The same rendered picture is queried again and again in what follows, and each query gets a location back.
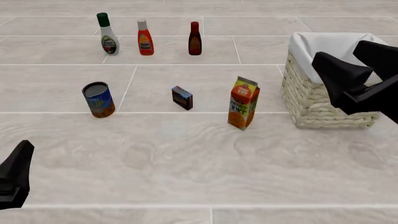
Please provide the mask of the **wicker basket with white liner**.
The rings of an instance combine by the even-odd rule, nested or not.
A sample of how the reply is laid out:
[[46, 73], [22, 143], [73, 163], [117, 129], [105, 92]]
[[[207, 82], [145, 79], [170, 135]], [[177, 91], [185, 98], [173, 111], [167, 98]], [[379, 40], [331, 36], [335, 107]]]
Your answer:
[[296, 32], [290, 37], [282, 80], [282, 97], [298, 128], [369, 128], [378, 112], [347, 115], [331, 103], [325, 86], [312, 67], [317, 52], [353, 65], [364, 65], [354, 55], [360, 40], [386, 44], [372, 33]]

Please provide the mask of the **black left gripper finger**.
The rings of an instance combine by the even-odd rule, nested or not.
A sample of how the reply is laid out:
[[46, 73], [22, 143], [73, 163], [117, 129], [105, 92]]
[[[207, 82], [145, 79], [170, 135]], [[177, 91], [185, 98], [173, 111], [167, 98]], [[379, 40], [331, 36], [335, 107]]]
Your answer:
[[32, 143], [28, 140], [21, 141], [0, 164], [0, 184], [30, 188], [29, 171], [33, 153]]

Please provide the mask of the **tin can with blue label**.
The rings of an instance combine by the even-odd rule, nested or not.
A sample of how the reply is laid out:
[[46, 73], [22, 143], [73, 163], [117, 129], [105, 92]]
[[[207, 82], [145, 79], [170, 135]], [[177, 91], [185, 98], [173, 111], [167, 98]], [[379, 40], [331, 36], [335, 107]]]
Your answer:
[[107, 83], [89, 83], [83, 87], [82, 94], [94, 117], [105, 118], [115, 112], [116, 108]]

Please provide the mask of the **white bottle with green cap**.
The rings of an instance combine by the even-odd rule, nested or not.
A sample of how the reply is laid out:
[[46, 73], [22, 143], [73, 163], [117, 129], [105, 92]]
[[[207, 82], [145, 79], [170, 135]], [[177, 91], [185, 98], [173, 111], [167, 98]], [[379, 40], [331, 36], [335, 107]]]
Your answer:
[[101, 30], [101, 46], [109, 55], [117, 55], [119, 53], [119, 41], [115, 36], [107, 13], [100, 12], [97, 15], [98, 23]]

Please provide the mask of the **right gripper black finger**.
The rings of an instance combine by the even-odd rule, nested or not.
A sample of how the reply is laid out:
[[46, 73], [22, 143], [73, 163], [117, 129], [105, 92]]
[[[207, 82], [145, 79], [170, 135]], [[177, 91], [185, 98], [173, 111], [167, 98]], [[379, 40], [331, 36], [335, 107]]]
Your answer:
[[347, 63], [325, 52], [315, 54], [312, 67], [320, 76], [334, 108], [347, 115], [377, 112], [359, 104], [355, 98], [368, 89], [365, 83], [373, 72], [371, 68]]
[[398, 75], [398, 47], [360, 40], [353, 55], [372, 68], [382, 81]]

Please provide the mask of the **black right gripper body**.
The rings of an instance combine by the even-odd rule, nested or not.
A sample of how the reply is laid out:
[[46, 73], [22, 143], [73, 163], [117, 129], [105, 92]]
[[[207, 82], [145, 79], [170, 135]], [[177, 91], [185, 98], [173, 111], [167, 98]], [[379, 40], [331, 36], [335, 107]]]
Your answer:
[[398, 124], [398, 75], [370, 87], [360, 85], [343, 92], [343, 111], [353, 113], [380, 112]]

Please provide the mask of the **red bottle with white cap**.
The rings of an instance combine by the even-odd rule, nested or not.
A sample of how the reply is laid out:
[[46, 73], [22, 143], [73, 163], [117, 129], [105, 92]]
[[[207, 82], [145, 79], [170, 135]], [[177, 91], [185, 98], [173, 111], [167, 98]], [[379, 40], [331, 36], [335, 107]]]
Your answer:
[[140, 54], [153, 55], [154, 45], [150, 32], [147, 28], [146, 20], [138, 20], [137, 26], [138, 26], [137, 42]]

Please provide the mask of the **orange juice carton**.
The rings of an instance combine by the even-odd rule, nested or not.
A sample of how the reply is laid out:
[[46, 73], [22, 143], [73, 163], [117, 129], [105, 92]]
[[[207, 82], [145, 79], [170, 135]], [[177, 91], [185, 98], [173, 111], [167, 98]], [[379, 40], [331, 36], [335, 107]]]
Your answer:
[[259, 93], [257, 82], [238, 76], [231, 90], [228, 123], [246, 130], [254, 118]]

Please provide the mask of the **small dark brown pudding box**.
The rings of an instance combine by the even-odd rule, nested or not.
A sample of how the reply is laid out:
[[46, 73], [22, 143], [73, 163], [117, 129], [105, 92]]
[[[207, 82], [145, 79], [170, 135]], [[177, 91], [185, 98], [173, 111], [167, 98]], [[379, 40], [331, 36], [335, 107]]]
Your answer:
[[172, 88], [172, 99], [185, 110], [193, 108], [193, 95], [179, 86]]

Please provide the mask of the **dark red sauce bottle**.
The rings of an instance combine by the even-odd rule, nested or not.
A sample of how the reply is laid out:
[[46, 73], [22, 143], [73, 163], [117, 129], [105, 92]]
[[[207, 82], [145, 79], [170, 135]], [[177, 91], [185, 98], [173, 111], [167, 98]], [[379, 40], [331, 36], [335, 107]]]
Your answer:
[[201, 35], [199, 31], [199, 22], [191, 22], [190, 36], [188, 39], [188, 53], [190, 55], [200, 55], [202, 52]]

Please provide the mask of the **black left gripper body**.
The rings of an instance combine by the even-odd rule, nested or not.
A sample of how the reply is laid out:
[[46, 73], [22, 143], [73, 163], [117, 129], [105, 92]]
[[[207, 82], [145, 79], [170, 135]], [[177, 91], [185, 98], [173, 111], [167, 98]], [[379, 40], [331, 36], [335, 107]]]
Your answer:
[[30, 185], [26, 181], [12, 182], [0, 179], [0, 210], [21, 208], [29, 195]]

